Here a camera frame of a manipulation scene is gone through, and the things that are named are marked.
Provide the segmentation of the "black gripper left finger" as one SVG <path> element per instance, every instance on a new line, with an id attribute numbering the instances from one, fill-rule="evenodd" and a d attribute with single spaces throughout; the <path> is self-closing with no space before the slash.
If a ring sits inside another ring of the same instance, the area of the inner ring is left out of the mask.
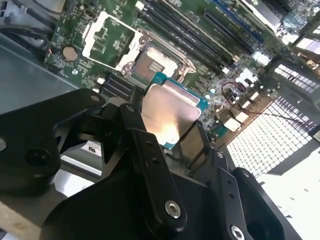
<path id="1" fill-rule="evenodd" d="M 0 192 L 19 199 L 43 197 L 61 155 L 86 141 L 101 143 L 103 163 L 116 161 L 107 177 L 140 161 L 166 161 L 136 107 L 106 103 L 86 88 L 2 114 L 0 139 Z"/>

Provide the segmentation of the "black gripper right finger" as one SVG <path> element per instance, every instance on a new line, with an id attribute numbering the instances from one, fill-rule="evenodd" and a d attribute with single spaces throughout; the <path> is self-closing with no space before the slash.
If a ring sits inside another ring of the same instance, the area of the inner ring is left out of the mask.
<path id="1" fill-rule="evenodd" d="M 199 121 L 179 140 L 178 156 L 189 177 L 182 197 L 194 239 L 285 239 L 282 213 L 251 173 L 229 169 Z"/>

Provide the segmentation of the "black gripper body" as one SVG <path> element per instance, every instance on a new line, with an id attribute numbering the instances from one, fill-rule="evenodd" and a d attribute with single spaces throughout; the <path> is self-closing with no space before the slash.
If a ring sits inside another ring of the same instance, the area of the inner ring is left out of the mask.
<path id="1" fill-rule="evenodd" d="M 209 187 L 171 174 L 160 159 L 139 161 L 62 201 L 43 240 L 219 240 L 214 168 Z"/>

